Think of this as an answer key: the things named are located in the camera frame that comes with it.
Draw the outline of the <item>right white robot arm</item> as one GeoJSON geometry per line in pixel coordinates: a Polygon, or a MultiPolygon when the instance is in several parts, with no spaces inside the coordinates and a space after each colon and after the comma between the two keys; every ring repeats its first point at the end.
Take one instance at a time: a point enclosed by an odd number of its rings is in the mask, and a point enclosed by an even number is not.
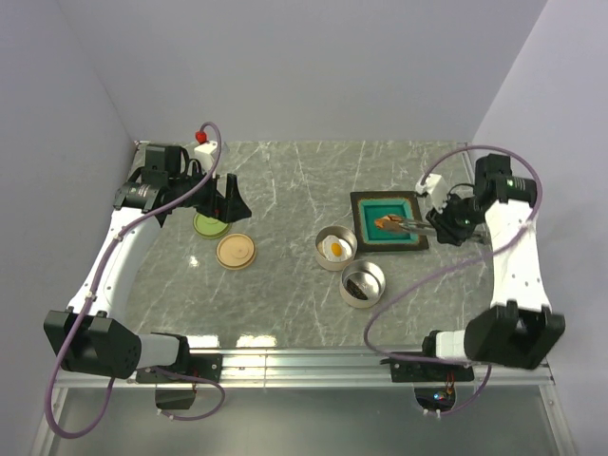
{"type": "Polygon", "coordinates": [[[460,246],[483,224],[492,252],[493,290],[487,310],[464,330],[432,332],[419,357],[422,374],[443,378],[457,363],[490,363],[533,370],[565,331],[542,283],[536,238],[540,185],[514,176],[511,160],[491,147],[475,163],[473,193],[453,194],[446,181],[427,171],[416,184],[428,196],[427,221],[439,242],[460,246]]]}

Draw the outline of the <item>metal tongs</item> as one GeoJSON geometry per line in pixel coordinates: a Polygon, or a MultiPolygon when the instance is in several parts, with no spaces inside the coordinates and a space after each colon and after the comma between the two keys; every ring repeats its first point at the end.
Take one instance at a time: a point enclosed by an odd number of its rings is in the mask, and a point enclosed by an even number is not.
{"type": "Polygon", "coordinates": [[[468,241],[476,242],[479,244],[488,243],[487,237],[483,233],[477,232],[475,230],[473,230],[470,233],[454,234],[453,232],[451,232],[445,228],[440,228],[439,230],[437,230],[435,227],[433,227],[428,222],[410,219],[410,218],[402,218],[402,219],[403,219],[403,221],[401,223],[402,229],[398,232],[388,232],[388,233],[394,233],[394,234],[408,233],[408,234],[415,234],[415,235],[421,235],[421,236],[426,236],[426,237],[435,237],[437,239],[437,241],[441,244],[449,244],[449,245],[454,245],[454,246],[461,246],[463,243],[468,242],[468,241]]]}

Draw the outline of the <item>tan round lid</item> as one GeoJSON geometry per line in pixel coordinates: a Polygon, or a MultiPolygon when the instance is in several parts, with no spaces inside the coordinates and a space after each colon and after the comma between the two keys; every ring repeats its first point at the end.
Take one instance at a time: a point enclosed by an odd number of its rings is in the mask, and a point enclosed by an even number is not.
{"type": "Polygon", "coordinates": [[[248,267],[255,260],[256,255],[257,247],[254,241],[244,234],[224,237],[216,249],[218,263],[228,270],[248,267]]]}

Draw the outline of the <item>brown fried cutlet piece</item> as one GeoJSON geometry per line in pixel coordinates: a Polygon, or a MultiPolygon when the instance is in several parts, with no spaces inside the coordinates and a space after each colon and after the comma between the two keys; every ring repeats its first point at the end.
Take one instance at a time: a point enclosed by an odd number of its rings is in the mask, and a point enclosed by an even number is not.
{"type": "Polygon", "coordinates": [[[387,232],[398,232],[402,229],[401,223],[403,219],[396,215],[386,215],[377,218],[374,225],[377,229],[387,232]]]}

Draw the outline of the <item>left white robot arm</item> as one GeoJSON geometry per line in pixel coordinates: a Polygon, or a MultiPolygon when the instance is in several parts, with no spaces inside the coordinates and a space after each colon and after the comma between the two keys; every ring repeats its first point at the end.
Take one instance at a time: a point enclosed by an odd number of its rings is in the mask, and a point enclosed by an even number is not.
{"type": "Polygon", "coordinates": [[[189,376],[193,360],[185,336],[136,334],[122,321],[143,259],[174,209],[193,208],[223,223],[252,215],[236,175],[227,174],[225,190],[218,190],[218,147],[207,141],[193,151],[167,144],[145,148],[143,165],[116,193],[102,250],[84,285],[64,311],[45,319],[62,370],[126,379],[158,367],[171,382],[189,376]]]}

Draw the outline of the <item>dark brown sausage piece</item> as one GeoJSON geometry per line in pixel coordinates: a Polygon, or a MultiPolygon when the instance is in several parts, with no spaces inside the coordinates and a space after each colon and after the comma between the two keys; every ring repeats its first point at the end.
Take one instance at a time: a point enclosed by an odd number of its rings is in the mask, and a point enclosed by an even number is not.
{"type": "Polygon", "coordinates": [[[355,281],[352,279],[348,279],[345,282],[345,290],[348,292],[350,296],[358,300],[368,300],[368,296],[365,291],[357,285],[355,281]]]}

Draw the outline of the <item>white egg piece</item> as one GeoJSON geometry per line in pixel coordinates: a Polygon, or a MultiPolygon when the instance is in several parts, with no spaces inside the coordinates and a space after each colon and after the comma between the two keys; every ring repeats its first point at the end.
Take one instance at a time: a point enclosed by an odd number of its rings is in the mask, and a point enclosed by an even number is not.
{"type": "Polygon", "coordinates": [[[321,241],[321,252],[331,262],[343,262],[352,257],[352,247],[343,238],[334,235],[326,236],[321,241]]]}

